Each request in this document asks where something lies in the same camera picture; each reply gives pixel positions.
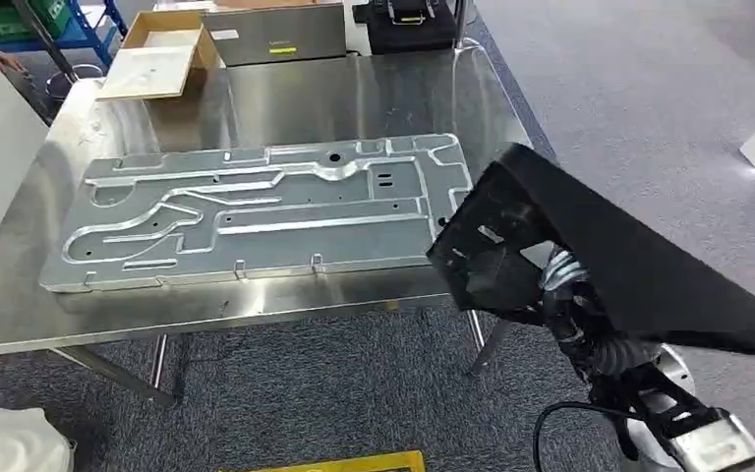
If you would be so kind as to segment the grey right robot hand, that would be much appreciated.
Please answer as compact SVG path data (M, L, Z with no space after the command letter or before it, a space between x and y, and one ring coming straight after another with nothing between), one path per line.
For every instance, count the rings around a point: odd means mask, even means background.
M539 286L545 325L583 378L619 376L662 354L660 344L613 327L589 270L570 251L552 246Z

